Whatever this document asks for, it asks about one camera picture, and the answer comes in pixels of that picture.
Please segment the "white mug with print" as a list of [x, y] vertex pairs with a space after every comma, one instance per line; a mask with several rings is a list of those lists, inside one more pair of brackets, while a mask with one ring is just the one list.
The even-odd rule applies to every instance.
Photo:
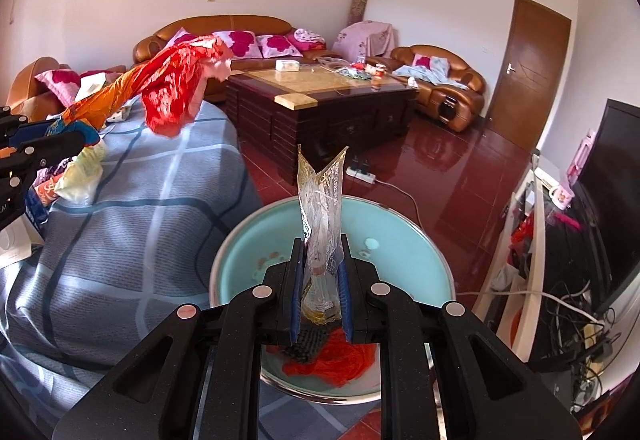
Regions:
[[564, 211], [572, 202], [575, 194], [569, 187], [558, 184], [550, 189], [549, 196], [554, 207]]

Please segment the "white tissue box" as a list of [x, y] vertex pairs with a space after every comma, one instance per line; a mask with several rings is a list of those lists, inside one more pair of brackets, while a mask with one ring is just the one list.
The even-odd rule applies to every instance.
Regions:
[[300, 62], [296, 59], [280, 58], [274, 64], [274, 70], [277, 72], [297, 72], [300, 69]]

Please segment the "pink floral pillow middle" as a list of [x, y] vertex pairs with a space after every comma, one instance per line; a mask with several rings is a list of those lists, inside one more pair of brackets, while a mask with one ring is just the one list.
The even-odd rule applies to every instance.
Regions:
[[248, 30], [219, 30], [214, 36], [230, 48], [233, 59], [262, 59], [256, 34]]

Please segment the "brown leather chaise sofa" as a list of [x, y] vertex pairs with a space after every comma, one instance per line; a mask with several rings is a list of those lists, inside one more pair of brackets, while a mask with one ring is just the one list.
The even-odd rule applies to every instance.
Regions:
[[[12, 113], [25, 115], [29, 121], [41, 121], [50, 115], [62, 113], [67, 107], [64, 107], [52, 92], [35, 79], [35, 75], [40, 72], [58, 68], [72, 69], [53, 57], [44, 56], [37, 58], [21, 70], [14, 79], [6, 101]], [[126, 67], [119, 65], [93, 70], [106, 71], [107, 77], [115, 78], [125, 72]]]

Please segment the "pink floral pillow on chaise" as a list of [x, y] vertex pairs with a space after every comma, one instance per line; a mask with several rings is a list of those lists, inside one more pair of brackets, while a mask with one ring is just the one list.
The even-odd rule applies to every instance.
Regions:
[[58, 68], [40, 72], [35, 75], [35, 79], [42, 83], [64, 107], [70, 107], [75, 103], [75, 98], [81, 87], [81, 80], [98, 74], [107, 76], [106, 71], [86, 71], [83, 74], [66, 69]]

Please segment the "black flat television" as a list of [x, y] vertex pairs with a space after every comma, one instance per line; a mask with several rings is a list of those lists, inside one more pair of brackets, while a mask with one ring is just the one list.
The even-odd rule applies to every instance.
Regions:
[[604, 314], [639, 273], [639, 108], [612, 100], [574, 184], [585, 223], [593, 311]]

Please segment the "white power strip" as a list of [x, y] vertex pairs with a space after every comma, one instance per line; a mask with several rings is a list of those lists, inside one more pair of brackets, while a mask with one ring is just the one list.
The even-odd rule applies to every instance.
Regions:
[[376, 182], [376, 176], [371, 172], [362, 172], [360, 169], [348, 167], [345, 173], [349, 178], [353, 178], [363, 183], [372, 185]]

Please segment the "brown wooden door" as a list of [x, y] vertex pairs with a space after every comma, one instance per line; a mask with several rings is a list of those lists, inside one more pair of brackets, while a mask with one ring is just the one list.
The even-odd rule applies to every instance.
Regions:
[[532, 0], [514, 0], [508, 43], [486, 127], [533, 152], [551, 113], [572, 22]]

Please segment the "red plastic bag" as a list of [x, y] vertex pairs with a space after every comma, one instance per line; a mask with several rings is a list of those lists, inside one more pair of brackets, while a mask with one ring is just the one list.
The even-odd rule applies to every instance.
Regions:
[[138, 96], [146, 126], [162, 137], [176, 137], [200, 111], [206, 82], [228, 79], [231, 57], [230, 48], [218, 36], [198, 36], [163, 48], [149, 62], [70, 105], [48, 133], [80, 131], [88, 145], [96, 144], [107, 118]]

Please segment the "white rectangular box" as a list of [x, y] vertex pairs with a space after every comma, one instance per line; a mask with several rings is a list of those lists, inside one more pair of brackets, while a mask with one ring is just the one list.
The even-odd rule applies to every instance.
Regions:
[[0, 233], [0, 267], [28, 259], [44, 239], [27, 215], [21, 215]]

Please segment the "dark wood coffee table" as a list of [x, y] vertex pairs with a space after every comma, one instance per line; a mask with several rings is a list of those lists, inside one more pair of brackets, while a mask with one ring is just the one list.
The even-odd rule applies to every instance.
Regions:
[[296, 183], [298, 157], [314, 169], [408, 131], [416, 90], [390, 77], [354, 80], [319, 66], [240, 72], [227, 81], [227, 114], [247, 139]]

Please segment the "pink floral pillow right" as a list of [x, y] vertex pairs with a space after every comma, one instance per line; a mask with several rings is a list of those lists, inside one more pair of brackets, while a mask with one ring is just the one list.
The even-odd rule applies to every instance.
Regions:
[[282, 34], [263, 34], [256, 36], [262, 57], [265, 59], [280, 57], [302, 57], [296, 46]]

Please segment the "pink floral pillow left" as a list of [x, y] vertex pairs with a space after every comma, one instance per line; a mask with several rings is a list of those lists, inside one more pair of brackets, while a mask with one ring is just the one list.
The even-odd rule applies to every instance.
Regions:
[[186, 28], [179, 28], [178, 31], [167, 41], [166, 46], [170, 48], [171, 46], [180, 44], [182, 42], [189, 42], [194, 39], [198, 39], [198, 36]]

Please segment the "folded pink blanket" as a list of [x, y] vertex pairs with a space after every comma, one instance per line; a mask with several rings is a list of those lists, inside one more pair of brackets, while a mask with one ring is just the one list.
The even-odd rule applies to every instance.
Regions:
[[326, 49], [326, 39], [323, 36], [304, 28], [294, 29], [286, 37], [300, 53]]

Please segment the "pink cloth covered appliance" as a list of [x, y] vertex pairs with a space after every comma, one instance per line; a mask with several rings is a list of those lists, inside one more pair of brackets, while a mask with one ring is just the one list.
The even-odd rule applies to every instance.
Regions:
[[366, 57], [390, 57], [397, 46], [396, 30], [386, 22], [364, 20], [344, 28], [332, 45], [332, 51], [349, 62]]

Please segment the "tall patterned floor lamp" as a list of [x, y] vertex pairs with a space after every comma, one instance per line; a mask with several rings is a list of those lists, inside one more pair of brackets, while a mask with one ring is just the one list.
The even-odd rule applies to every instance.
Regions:
[[356, 22], [362, 22], [364, 13], [366, 12], [368, 0], [352, 0], [349, 7], [347, 25], [356, 24]]

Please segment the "white TV stand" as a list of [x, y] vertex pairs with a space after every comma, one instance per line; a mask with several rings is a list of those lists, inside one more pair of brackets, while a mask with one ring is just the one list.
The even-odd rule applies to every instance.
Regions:
[[532, 353], [546, 302], [571, 316], [580, 313], [544, 290], [547, 212], [536, 164], [536, 158], [529, 161], [510, 195], [494, 256], [473, 304], [474, 314], [524, 362]]

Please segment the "black spiky mesh item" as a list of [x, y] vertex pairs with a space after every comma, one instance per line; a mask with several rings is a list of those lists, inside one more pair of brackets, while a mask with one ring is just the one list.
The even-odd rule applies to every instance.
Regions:
[[291, 345], [282, 349], [282, 354], [299, 363], [309, 363], [326, 344], [331, 333], [331, 326], [305, 325]]

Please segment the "clear plastic wrapper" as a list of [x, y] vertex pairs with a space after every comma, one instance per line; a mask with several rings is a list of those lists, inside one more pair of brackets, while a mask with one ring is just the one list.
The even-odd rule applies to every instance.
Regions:
[[305, 244], [300, 310], [312, 325], [341, 319], [337, 270], [345, 254], [341, 240], [345, 146], [316, 171], [298, 148], [297, 190]]

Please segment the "pale yellow printed bag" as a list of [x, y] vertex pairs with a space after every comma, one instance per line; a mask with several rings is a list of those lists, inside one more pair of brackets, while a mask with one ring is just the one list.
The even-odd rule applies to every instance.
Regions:
[[102, 160], [106, 154], [107, 146], [103, 141], [85, 147], [56, 181], [55, 194], [74, 205], [91, 205], [102, 179]]

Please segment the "mint green trash bin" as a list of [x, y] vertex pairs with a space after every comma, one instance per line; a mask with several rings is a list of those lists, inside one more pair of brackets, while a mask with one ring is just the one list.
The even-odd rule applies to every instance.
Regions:
[[[342, 233], [349, 288], [356, 293], [356, 267], [368, 263], [360, 290], [382, 282], [403, 290], [414, 301], [441, 307], [456, 298], [445, 256], [416, 223], [399, 212], [354, 196], [342, 201]], [[227, 304], [238, 293], [262, 284], [267, 270], [291, 258], [303, 236], [295, 197], [258, 209], [246, 217], [220, 246], [209, 275], [209, 304]], [[380, 369], [374, 362], [359, 377], [337, 387], [316, 375], [287, 375], [280, 353], [262, 355], [262, 380], [296, 398], [329, 405], [355, 405], [381, 397]]]

